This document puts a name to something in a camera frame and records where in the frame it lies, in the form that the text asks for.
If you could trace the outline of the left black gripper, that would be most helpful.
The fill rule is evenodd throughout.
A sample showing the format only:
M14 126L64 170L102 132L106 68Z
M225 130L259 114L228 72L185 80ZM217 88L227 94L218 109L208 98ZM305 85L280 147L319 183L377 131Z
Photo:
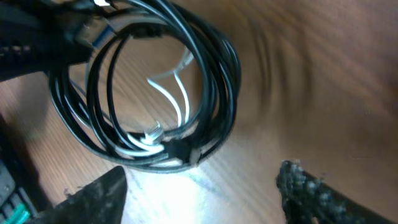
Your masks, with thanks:
M94 1L1 1L1 81L87 62L83 32L102 13Z

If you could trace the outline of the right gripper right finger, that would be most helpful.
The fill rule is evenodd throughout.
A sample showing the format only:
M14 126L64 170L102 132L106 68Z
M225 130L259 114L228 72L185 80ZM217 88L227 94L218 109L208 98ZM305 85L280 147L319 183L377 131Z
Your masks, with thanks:
M283 161L276 177L286 224L392 223L352 201L292 161Z

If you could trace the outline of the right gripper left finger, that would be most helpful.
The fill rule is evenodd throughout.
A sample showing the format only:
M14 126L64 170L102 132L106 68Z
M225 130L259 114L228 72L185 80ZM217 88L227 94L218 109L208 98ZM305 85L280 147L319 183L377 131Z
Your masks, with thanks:
M120 224L126 194L124 168L116 166L30 223Z

